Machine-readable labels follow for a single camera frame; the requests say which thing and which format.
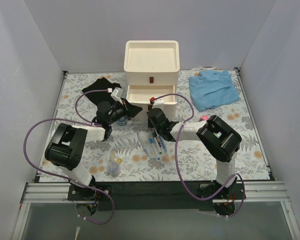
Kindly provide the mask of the beige eraser block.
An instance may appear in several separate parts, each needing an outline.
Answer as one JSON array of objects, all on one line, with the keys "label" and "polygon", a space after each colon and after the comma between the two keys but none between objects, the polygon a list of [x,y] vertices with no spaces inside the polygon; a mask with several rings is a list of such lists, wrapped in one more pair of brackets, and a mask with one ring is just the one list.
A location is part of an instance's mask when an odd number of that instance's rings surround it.
[{"label": "beige eraser block", "polygon": [[109,154],[109,161],[113,161],[115,158],[116,151],[112,150]]}]

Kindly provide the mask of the cream three-drawer organizer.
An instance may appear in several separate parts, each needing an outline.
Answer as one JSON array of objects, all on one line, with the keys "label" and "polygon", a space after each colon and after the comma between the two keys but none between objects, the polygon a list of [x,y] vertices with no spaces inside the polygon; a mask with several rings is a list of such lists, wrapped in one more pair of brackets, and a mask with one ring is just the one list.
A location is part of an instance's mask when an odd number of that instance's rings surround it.
[{"label": "cream three-drawer organizer", "polygon": [[169,120],[176,115],[177,90],[180,73],[179,43],[175,40],[130,40],[125,45],[124,74],[127,101],[142,108],[135,117],[146,121],[150,99],[164,101],[162,111]]}]

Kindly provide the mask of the clear jar of pins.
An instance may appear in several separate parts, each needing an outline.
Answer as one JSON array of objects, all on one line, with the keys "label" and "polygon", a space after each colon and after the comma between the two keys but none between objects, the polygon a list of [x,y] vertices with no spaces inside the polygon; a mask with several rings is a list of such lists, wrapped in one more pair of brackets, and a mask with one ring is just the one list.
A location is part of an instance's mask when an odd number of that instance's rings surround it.
[{"label": "clear jar of pins", "polygon": [[117,177],[121,172],[119,163],[114,160],[109,161],[106,166],[106,172],[112,177]]}]

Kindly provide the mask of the pink-capped tube of pencils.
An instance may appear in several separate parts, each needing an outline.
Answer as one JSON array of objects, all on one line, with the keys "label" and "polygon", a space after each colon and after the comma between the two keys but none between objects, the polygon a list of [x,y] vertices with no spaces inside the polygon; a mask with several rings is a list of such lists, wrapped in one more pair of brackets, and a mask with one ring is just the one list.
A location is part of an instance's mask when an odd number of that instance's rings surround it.
[{"label": "pink-capped tube of pencils", "polygon": [[201,121],[206,121],[206,120],[208,120],[209,119],[209,117],[207,116],[207,115],[203,115],[200,119],[199,119],[199,121],[201,122]]}]

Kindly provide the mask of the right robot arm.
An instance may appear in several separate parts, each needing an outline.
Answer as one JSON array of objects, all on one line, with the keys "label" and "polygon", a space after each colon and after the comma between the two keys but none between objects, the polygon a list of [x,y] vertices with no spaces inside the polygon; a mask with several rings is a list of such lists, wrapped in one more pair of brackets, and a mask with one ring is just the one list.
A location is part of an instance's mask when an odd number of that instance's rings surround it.
[{"label": "right robot arm", "polygon": [[147,112],[147,118],[160,137],[175,143],[175,155],[178,154],[180,141],[200,141],[215,158],[216,192],[207,196],[207,200],[215,196],[227,199],[233,195],[237,181],[236,157],[242,141],[238,132],[216,115],[207,120],[186,123],[170,121],[160,108],[153,108]]}]

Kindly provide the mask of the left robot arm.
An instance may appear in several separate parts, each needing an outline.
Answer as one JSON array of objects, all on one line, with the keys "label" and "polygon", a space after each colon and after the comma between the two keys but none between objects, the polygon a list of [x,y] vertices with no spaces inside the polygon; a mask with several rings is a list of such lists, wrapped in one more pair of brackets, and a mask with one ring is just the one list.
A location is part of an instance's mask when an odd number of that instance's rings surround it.
[{"label": "left robot arm", "polygon": [[66,179],[79,187],[79,194],[85,200],[96,196],[96,180],[83,166],[81,159],[87,142],[103,142],[111,133],[111,125],[121,118],[130,120],[143,110],[125,98],[110,104],[102,101],[97,105],[92,126],[73,126],[61,123],[55,130],[44,153],[44,158],[66,174]]}]

